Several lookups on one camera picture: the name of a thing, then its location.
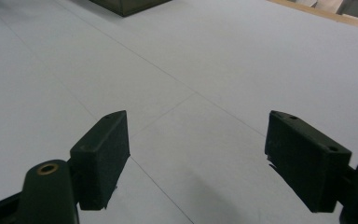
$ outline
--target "screw hole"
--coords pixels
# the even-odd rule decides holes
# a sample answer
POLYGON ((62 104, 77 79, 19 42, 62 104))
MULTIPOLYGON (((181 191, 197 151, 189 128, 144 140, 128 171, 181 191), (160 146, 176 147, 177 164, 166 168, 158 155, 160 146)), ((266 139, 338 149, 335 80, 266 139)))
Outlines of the screw hole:
POLYGON ((338 151, 338 148, 336 147, 329 147, 328 149, 330 149, 331 151, 338 151))
POLYGON ((58 164, 55 163, 48 163, 40 166, 37 169, 37 173, 39 175, 49 175, 51 173, 54 173, 58 170, 58 164))

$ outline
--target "white floor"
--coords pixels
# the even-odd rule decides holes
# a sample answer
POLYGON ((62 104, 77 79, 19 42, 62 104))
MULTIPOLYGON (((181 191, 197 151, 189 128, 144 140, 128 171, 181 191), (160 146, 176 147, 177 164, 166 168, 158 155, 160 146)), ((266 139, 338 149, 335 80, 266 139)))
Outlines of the white floor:
POLYGON ((0 0, 0 200, 129 113, 131 158, 82 224, 338 223, 269 168, 269 111, 358 163, 358 28, 267 1, 174 0, 122 19, 88 0, 0 0))

